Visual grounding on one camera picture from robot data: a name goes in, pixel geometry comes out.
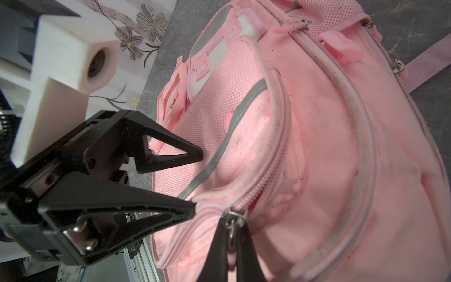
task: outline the zipper pull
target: zipper pull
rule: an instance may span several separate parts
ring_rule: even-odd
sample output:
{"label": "zipper pull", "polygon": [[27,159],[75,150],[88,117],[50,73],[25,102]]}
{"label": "zipper pull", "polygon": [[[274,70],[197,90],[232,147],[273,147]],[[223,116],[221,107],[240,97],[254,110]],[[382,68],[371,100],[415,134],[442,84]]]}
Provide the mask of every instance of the zipper pull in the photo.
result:
{"label": "zipper pull", "polygon": [[238,231],[246,223],[246,218],[249,214],[249,210],[246,210],[243,215],[228,211],[223,215],[225,219],[225,226],[229,231],[228,241],[227,241],[227,253],[229,270],[234,271],[236,265],[236,241]]}
{"label": "zipper pull", "polygon": [[372,21],[369,21],[367,23],[363,23],[362,24],[364,27],[366,27],[367,29],[372,29],[374,27],[374,24]]}
{"label": "zipper pull", "polygon": [[248,213],[248,210],[243,215],[227,211],[219,219],[197,282],[226,282],[228,271],[235,268],[237,282],[266,282],[246,223]]}
{"label": "zipper pull", "polygon": [[310,22],[306,19],[302,19],[298,22],[286,23],[286,24],[282,24],[278,27],[275,27],[275,28],[273,28],[273,32],[277,33],[277,34],[282,34],[282,33],[291,32],[294,30],[298,30],[298,29],[307,29],[308,30],[308,25],[311,23],[312,22]]}
{"label": "zipper pull", "polygon": [[400,60],[396,59],[391,66],[391,70],[393,70],[394,74],[402,73],[405,70],[405,65]]}

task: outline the zipper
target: zipper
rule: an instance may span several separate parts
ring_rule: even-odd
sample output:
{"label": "zipper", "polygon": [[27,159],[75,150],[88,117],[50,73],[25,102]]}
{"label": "zipper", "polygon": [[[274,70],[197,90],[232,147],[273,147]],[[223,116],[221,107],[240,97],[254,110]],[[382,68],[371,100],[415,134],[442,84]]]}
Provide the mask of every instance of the zipper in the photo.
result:
{"label": "zipper", "polygon": [[282,126],[280,127],[280,132],[278,133],[279,138],[276,140],[277,147],[272,155],[272,158],[267,162],[268,166],[259,178],[257,184],[250,187],[249,191],[244,196],[232,204],[232,209],[238,211],[239,213],[244,213],[249,209],[249,207],[255,207],[250,210],[253,211],[254,216],[255,214],[258,214],[259,210],[261,210],[262,205],[259,203],[266,203],[269,200],[269,196],[273,194],[274,189],[278,188],[276,186],[277,179],[283,168],[283,160],[286,157],[285,152],[288,144],[289,130],[291,127],[291,111],[288,97],[284,91],[278,72],[273,69],[272,73],[278,86],[278,93],[282,101],[282,116],[279,117],[282,121]]}
{"label": "zipper", "polygon": [[[290,22],[290,18],[270,1],[258,0],[258,2],[279,24]],[[288,33],[339,90],[351,113],[358,137],[359,172],[354,181],[352,196],[346,204],[345,215],[337,223],[334,231],[312,253],[301,263],[278,276],[302,281],[322,281],[347,258],[347,254],[357,245],[368,222],[376,178],[375,139],[365,104],[338,62],[305,29]]]}
{"label": "zipper", "polygon": [[[285,159],[286,146],[288,144],[288,137],[290,132],[290,115],[291,107],[289,106],[289,99],[284,91],[284,87],[281,83],[278,72],[275,69],[269,69],[266,63],[260,64],[262,68],[268,70],[268,76],[271,78],[268,83],[268,90],[273,89],[274,97],[276,101],[280,101],[279,105],[279,116],[274,116],[272,118],[280,121],[280,126],[277,126],[277,132],[275,136],[277,139],[274,140],[274,148],[271,153],[268,154],[268,158],[262,165],[262,169],[255,176],[255,181],[249,183],[249,185],[243,189],[245,191],[243,195],[237,197],[229,206],[224,206],[221,203],[216,203],[215,199],[202,199],[196,203],[196,217],[186,223],[178,225],[177,230],[173,238],[177,240],[171,240],[171,244],[164,251],[164,256],[161,257],[157,262],[156,266],[158,268],[166,268],[172,265],[174,262],[178,261],[183,254],[186,252],[191,242],[197,238],[193,238],[192,233],[198,228],[202,228],[202,232],[207,232],[208,230],[214,228],[211,226],[201,226],[205,221],[216,216],[221,216],[224,211],[230,211],[236,214],[247,214],[251,212],[249,207],[258,207],[261,210],[264,204],[270,200],[271,195],[274,195],[275,189],[277,189],[279,175],[283,168],[283,160]],[[257,209],[252,210],[252,214],[257,214]]]}
{"label": "zipper", "polygon": [[429,143],[429,146],[431,147],[432,152],[434,153],[435,159],[438,162],[442,176],[444,177],[446,175],[445,167],[443,165],[443,162],[441,161],[440,153],[434,143],[433,137],[430,135],[429,129],[426,126],[426,123],[421,117],[421,113],[415,106],[415,102],[413,101],[412,97],[405,91],[404,86],[401,82],[400,74],[405,70],[405,65],[400,60],[395,60],[393,62],[388,55],[387,51],[384,49],[384,47],[379,43],[373,36],[373,34],[370,32],[371,28],[364,28],[364,30],[368,33],[368,35],[372,38],[376,46],[379,48],[379,50],[382,52],[382,54],[385,56],[387,63],[389,66],[391,66],[391,69],[393,70],[393,76],[395,77],[396,81],[398,82],[399,87],[401,88],[402,92],[404,93],[405,98],[410,104],[410,107],[412,108],[412,111],[415,114],[415,117],[417,118],[418,123],[420,124],[421,130],[423,131],[424,136],[426,137],[426,140]]}
{"label": "zipper", "polygon": [[[246,223],[249,210],[246,210],[243,214],[235,213],[233,211],[228,211],[223,215],[225,219],[225,226],[229,231],[227,240],[227,252],[229,254],[234,254],[236,256],[236,235],[238,231]],[[229,262],[229,270],[234,271],[236,266],[236,261]]]}
{"label": "zipper", "polygon": [[374,27],[374,24],[372,21],[369,21],[367,23],[362,24],[364,27],[366,27],[368,30],[372,29]]}

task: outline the pink webbing strap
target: pink webbing strap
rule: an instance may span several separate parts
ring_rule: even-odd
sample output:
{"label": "pink webbing strap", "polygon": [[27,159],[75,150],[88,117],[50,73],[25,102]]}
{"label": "pink webbing strap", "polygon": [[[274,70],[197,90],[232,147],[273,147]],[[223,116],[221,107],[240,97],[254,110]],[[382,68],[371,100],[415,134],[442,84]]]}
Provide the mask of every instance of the pink webbing strap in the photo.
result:
{"label": "pink webbing strap", "polygon": [[408,78],[404,81],[408,93],[451,64],[451,33],[413,59],[405,67]]}

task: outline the pink mesh fabric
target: pink mesh fabric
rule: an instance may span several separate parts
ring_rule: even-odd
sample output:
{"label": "pink mesh fabric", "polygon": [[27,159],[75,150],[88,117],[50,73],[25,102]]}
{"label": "pink mesh fabric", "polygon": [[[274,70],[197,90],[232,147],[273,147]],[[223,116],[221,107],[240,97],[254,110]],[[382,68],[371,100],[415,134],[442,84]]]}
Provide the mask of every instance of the pink mesh fabric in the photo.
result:
{"label": "pink mesh fabric", "polygon": [[414,91],[449,64],[451,64],[451,33],[406,65],[409,76],[404,86],[407,93]]}
{"label": "pink mesh fabric", "polygon": [[354,0],[299,0],[300,9],[288,15],[295,21],[306,19],[313,35],[328,30],[341,31],[352,24],[368,18],[362,7]]}
{"label": "pink mesh fabric", "polygon": [[[226,116],[234,112],[251,87],[261,79],[263,73],[251,47],[242,41],[234,43],[174,129],[174,134],[203,148],[203,161],[156,171],[153,185],[155,192],[177,196],[207,166],[226,135]],[[221,159],[212,176],[190,197],[233,179],[237,169],[242,166],[246,150],[259,137],[268,120],[266,116],[270,110],[265,110],[267,103],[267,95],[260,95],[254,100],[235,129],[224,159]],[[178,153],[181,153],[180,150],[167,145],[161,150],[163,155]],[[172,231],[173,228],[168,228],[154,234],[158,257],[165,251]]]}

